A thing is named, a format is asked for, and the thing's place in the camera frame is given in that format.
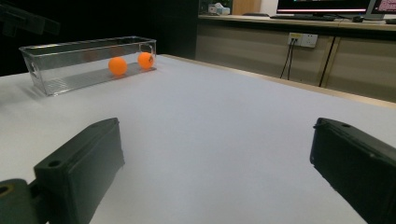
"computer mouse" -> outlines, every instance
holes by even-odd
[[[352,18],[353,22],[363,22],[364,21],[364,17],[363,16],[356,16]]]

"container rim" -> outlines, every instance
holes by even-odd
[[[68,50],[68,51],[63,51],[63,52],[55,52],[55,53],[47,53],[47,54],[40,54],[40,55],[35,55],[30,52],[27,52],[27,49],[43,49],[43,48],[51,48],[51,47],[58,47],[58,46],[66,46],[66,45],[74,45],[74,44],[87,44],[87,43],[94,43],[94,42],[101,42],[101,41],[108,41],[108,40],[119,40],[119,39],[126,39],[126,38],[140,38],[143,40],[146,40],[145,42],[139,42],[139,43],[148,43],[148,42],[156,42],[156,39],[150,39],[138,35],[127,35],[127,36],[121,36],[121,37],[111,37],[111,38],[102,38],[102,39],[93,39],[93,40],[83,40],[83,41],[73,41],[73,42],[64,42],[64,43],[58,43],[58,44],[47,44],[47,45],[35,45],[35,46],[25,46],[25,47],[19,47],[19,50],[31,57],[41,57],[41,56],[48,56],[48,55],[53,55],[53,54],[64,54],[64,53],[70,53],[70,52],[77,52],[80,50]],[[130,44],[119,44],[118,46],[125,46],[125,45],[130,45]],[[91,49],[107,49],[107,48],[113,48],[114,46],[108,46],[108,47],[101,47],[101,48],[91,48]]]

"black cable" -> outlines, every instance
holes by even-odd
[[[283,65],[283,70],[282,70],[282,74],[280,74],[280,78],[283,77],[283,72],[285,71],[286,68],[286,64],[288,63],[289,60],[289,54],[290,54],[290,50],[291,50],[291,44],[292,42],[294,42],[294,38],[291,39],[290,44],[289,44],[289,49],[288,49],[288,56],[286,57],[286,61],[285,61],[285,65]]]
[[[289,71],[288,71],[288,80],[290,80],[290,68],[291,68],[291,60],[293,59],[293,49],[294,45],[297,42],[297,39],[294,39],[293,44],[291,45],[291,54],[290,54],[290,63],[289,63]]]

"transparent basket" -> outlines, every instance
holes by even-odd
[[[20,51],[34,85],[47,96],[156,69],[156,40],[140,36],[29,46]],[[142,52],[151,54],[151,67],[139,65],[137,59]],[[127,63],[121,75],[114,75],[108,68],[109,60],[115,57]]]

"power cord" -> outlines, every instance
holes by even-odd
[[[288,49],[288,56],[286,57],[285,65],[283,65],[282,74],[280,74],[280,78],[283,77],[283,73],[285,72],[286,64],[288,63],[289,55],[291,53],[290,64],[289,64],[289,72],[288,72],[288,80],[290,79],[291,58],[292,58],[292,55],[293,55],[293,48],[294,48],[294,45],[295,45],[296,42],[297,42],[297,39],[295,39],[295,38],[292,38],[291,41],[290,41],[289,49]]]

